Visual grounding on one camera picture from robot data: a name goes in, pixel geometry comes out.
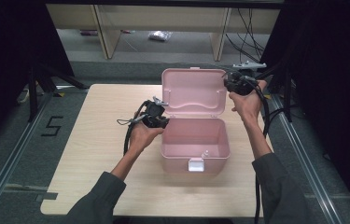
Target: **person's left hand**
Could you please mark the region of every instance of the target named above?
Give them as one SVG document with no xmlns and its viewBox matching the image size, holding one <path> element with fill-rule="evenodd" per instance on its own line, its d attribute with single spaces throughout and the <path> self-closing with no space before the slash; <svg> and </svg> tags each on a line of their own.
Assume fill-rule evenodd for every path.
<svg viewBox="0 0 350 224">
<path fill-rule="evenodd" d="M 161 133 L 163 133 L 163 128 L 148 128 L 143 122 L 137 123 L 132 129 L 128 150 L 141 153 Z"/>
</svg>

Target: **gray long sleeve shirt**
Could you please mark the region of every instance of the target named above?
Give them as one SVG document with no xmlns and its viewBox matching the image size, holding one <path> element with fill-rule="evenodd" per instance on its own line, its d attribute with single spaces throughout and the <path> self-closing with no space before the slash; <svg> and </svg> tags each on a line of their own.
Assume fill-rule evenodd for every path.
<svg viewBox="0 0 350 224">
<path fill-rule="evenodd" d="M 252 164 L 261 187 L 265 223 L 313 223 L 301 189 L 276 155 L 269 153 Z M 91 192 L 73 206 L 64 223 L 112 223 L 114 206 L 125 187 L 116 176 L 102 173 Z"/>
</svg>

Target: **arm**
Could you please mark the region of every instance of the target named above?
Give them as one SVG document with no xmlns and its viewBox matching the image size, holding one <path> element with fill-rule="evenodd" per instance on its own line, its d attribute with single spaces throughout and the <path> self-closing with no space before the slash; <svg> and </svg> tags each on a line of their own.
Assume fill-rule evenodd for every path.
<svg viewBox="0 0 350 224">
<path fill-rule="evenodd" d="M 162 132 L 162 128 L 149 129 L 143 123 L 136 124 L 128 152 L 111 173 L 102 173 L 91 192 L 72 207 L 64 223 L 112 223 L 114 206 L 126 187 L 123 181 L 143 150 Z"/>
<path fill-rule="evenodd" d="M 259 82 L 263 90 L 265 81 Z M 258 117 L 261 101 L 255 92 L 247 96 L 230 93 L 235 107 L 232 111 L 241 116 L 255 160 L 253 167 L 261 186 L 262 206 L 266 223 L 313 223 L 303 192 L 273 154 Z"/>
</svg>

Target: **open box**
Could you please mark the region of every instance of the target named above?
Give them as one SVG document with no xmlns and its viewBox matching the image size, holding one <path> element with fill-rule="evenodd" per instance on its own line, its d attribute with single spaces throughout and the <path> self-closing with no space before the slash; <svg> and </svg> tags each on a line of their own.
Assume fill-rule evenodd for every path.
<svg viewBox="0 0 350 224">
<path fill-rule="evenodd" d="M 163 169 L 169 173 L 219 173 L 230 156 L 225 122 L 225 71 L 166 69 L 162 100 L 170 121 L 162 134 Z"/>
</svg>

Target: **hand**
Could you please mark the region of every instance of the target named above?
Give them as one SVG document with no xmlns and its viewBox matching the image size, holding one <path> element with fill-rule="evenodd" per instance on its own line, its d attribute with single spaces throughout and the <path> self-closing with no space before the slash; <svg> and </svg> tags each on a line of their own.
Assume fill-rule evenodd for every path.
<svg viewBox="0 0 350 224">
<path fill-rule="evenodd" d="M 141 153 L 161 133 L 163 133 L 163 128 L 148 128 L 143 122 L 137 123 L 132 130 L 128 150 Z"/>
<path fill-rule="evenodd" d="M 266 81 L 259 81 L 259 87 L 261 90 L 263 90 L 266 85 Z M 235 107 L 232 109 L 232 111 L 237 111 L 245 124 L 250 122 L 258 122 L 259 111 L 261 110 L 261 100 L 259 99 L 256 91 L 252 91 L 246 96 L 236 94 L 235 92 L 230 92 L 229 96 L 235 103 Z"/>
</svg>

